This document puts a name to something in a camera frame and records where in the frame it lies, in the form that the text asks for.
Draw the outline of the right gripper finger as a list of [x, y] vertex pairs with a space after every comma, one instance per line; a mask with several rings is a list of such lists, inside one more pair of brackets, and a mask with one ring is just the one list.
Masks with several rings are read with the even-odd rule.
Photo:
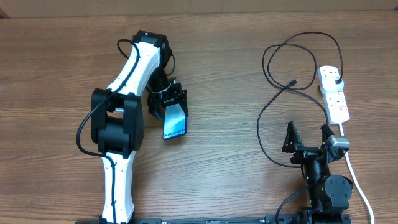
[[324, 125], [321, 127], [321, 131], [322, 131], [322, 141], [323, 141], [325, 144], [331, 143], [331, 139], [332, 139], [333, 137], [335, 137], [335, 134], [334, 134], [334, 132], [331, 130], [331, 128], [329, 127], [329, 125], [328, 125], [328, 124], [324, 124]]
[[291, 121], [287, 126], [287, 134], [282, 146], [282, 152], [294, 153], [301, 147], [303, 147], [301, 137], [298, 134], [294, 122]]

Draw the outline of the blue Galaxy smartphone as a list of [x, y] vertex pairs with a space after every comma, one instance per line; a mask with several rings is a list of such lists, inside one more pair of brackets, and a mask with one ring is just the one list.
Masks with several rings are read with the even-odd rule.
[[165, 109], [163, 139], [173, 139], [187, 133], [186, 114], [179, 104]]

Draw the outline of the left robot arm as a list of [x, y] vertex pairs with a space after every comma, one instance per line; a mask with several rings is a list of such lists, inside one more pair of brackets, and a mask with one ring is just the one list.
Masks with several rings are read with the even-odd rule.
[[104, 209], [97, 223], [133, 223], [132, 170], [144, 139], [142, 94], [148, 112], [164, 125], [169, 140], [187, 133], [187, 91], [165, 71], [175, 57], [166, 35], [140, 30], [127, 62], [105, 89], [91, 95], [91, 139], [98, 147], [105, 176]]

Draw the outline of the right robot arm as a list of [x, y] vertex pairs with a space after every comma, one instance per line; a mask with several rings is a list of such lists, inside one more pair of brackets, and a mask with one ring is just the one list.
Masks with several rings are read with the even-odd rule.
[[307, 147], [302, 142], [298, 131], [291, 121], [287, 126], [282, 152], [292, 153], [290, 162], [299, 164], [307, 187], [310, 206], [299, 210], [294, 215], [280, 217], [279, 208], [275, 222], [285, 223], [350, 223], [349, 215], [343, 212], [349, 208], [353, 182], [342, 175], [332, 175], [329, 165], [340, 160], [349, 150], [350, 142], [344, 136], [335, 135], [329, 125], [321, 127], [322, 144]]

